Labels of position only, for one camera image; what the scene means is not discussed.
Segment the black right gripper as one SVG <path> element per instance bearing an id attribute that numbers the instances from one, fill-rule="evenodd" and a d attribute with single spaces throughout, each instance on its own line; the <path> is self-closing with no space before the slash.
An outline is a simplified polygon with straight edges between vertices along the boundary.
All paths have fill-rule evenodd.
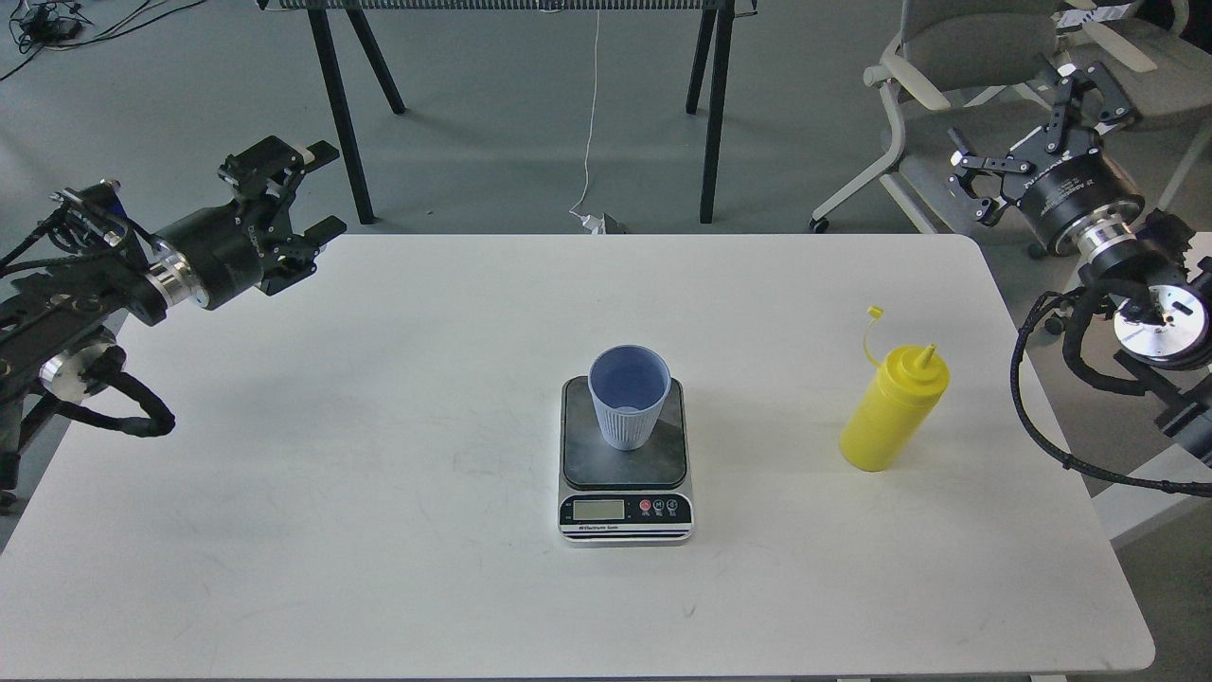
<path id="1" fill-rule="evenodd" d="M 1133 125 L 1138 109 L 1102 62 L 1067 74 L 1042 53 L 1035 62 L 1054 87 L 1050 118 L 1034 134 L 1034 150 L 1050 159 L 979 155 L 960 130 L 948 128 L 955 147 L 948 190 L 985 227 L 1017 207 L 1044 252 L 1064 258 L 1077 252 L 1077 222 L 1103 216 L 1132 224 L 1147 207 L 1134 182 L 1102 151 L 1104 131 Z"/>

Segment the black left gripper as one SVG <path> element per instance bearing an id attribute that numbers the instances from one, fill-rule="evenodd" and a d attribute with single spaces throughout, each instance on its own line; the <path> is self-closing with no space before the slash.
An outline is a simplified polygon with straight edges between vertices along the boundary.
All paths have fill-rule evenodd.
<path id="1" fill-rule="evenodd" d="M 345 220 L 328 216 L 295 233 L 290 208 L 304 176 L 338 157 L 326 141 L 297 148 L 268 134 L 221 164 L 231 204 L 196 210 L 154 233 L 160 250 L 185 259 L 200 306 L 216 310 L 251 288 L 276 296 L 316 273 L 315 260 L 347 233 Z"/>

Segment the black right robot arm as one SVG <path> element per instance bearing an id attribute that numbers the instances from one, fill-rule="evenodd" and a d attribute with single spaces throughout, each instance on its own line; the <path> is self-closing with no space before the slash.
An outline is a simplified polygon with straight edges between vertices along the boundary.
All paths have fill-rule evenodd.
<path id="1" fill-rule="evenodd" d="M 1077 379 L 1098 391 L 1164 402 L 1156 426 L 1195 458 L 1210 462 L 1210 380 L 1182 391 L 1166 371 L 1210 363 L 1210 259 L 1187 271 L 1193 230 L 1161 210 L 1144 213 L 1144 199 L 1104 154 L 1104 131 L 1134 124 L 1134 108 L 1103 63 L 1051 71 L 1054 102 L 1044 125 L 1004 155 L 978 154 L 961 131 L 948 178 L 951 196 L 983 225 L 1016 207 L 1050 256 L 1084 257 L 1077 286 L 1046 291 L 1033 303 L 1011 355 L 1011 399 L 1027 434 L 1065 469 L 1111 485 L 1168 494 L 1210 495 L 1210 485 L 1167 482 L 1111 472 L 1085 462 L 1048 437 L 1027 415 L 1019 367 L 1037 327 L 1060 336 L 1060 354 Z"/>

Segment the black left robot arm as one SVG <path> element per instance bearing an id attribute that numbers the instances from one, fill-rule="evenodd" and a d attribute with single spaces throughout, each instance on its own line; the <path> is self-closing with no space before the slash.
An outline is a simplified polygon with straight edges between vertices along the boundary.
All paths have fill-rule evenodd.
<path id="1" fill-rule="evenodd" d="M 325 141 L 292 147 L 269 134 L 221 164 L 228 204 L 158 233 L 130 219 L 116 180 L 53 194 L 56 210 L 2 258 L 15 288 L 2 302 L 4 506 L 16 500 L 27 445 L 52 415 L 141 439 L 173 430 L 168 406 L 124 368 L 108 319 L 126 313 L 152 327 L 185 300 L 215 310 L 314 275 L 345 224 L 328 216 L 295 233 L 288 210 L 305 174 L 338 156 Z"/>

